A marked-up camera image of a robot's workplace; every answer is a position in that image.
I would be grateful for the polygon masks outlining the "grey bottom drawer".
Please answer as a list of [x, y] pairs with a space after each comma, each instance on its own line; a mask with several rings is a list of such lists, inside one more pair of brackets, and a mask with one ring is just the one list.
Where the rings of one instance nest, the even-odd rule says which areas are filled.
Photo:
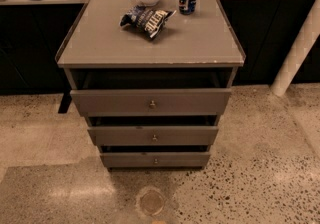
[[107, 168], [204, 167], [208, 152], [103, 153]]

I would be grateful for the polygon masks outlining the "grey drawer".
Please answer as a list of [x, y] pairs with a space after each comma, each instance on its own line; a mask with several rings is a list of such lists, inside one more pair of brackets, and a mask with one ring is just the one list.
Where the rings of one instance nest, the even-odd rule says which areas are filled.
[[89, 127], [97, 146], [212, 145], [216, 126]]
[[204, 167], [208, 152], [103, 153], [107, 168]]
[[183, 116], [224, 113], [231, 90], [120, 89], [72, 90], [82, 116]]

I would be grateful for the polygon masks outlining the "grey drawer cabinet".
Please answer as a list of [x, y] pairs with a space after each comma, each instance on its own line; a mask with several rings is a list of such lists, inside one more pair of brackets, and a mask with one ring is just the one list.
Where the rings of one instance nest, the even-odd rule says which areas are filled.
[[[175, 13], [153, 40], [120, 26], [134, 0], [91, 0], [58, 58], [72, 90], [227, 88], [245, 60], [217, 0]], [[89, 127], [216, 126], [222, 116], [82, 116]], [[211, 145], [97, 146], [103, 153], [208, 152]]]

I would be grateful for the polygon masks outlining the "grey top drawer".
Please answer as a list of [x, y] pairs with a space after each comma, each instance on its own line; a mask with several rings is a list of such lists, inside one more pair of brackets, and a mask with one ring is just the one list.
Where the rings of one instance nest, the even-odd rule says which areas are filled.
[[120, 89], [72, 90], [82, 116], [183, 116], [224, 113], [231, 90]]

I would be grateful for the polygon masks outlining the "grey middle drawer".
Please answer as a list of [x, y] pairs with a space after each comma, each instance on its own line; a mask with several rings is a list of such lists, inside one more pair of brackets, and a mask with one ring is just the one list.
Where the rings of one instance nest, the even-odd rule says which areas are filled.
[[212, 145], [216, 126], [89, 127], [97, 146]]

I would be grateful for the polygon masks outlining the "blue white chip bag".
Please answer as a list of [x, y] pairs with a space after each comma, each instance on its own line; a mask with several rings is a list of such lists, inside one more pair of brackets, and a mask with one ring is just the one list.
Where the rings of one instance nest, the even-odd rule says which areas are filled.
[[136, 5], [124, 14], [120, 26], [131, 25], [144, 32], [150, 40], [153, 40], [161, 32], [167, 20], [174, 14], [175, 11], [149, 9], [146, 6]]

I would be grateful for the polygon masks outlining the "round floor plate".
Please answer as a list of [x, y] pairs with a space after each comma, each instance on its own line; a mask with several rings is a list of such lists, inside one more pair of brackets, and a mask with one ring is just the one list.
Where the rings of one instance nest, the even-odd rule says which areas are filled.
[[161, 191], [155, 187], [142, 188], [136, 197], [137, 209], [147, 216], [160, 214], [164, 205], [164, 196]]

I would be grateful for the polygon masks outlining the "white diagonal pole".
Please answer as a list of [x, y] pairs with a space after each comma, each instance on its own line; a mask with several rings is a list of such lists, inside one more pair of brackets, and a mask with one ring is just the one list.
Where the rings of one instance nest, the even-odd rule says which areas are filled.
[[320, 35], [320, 0], [315, 0], [270, 90], [283, 96]]

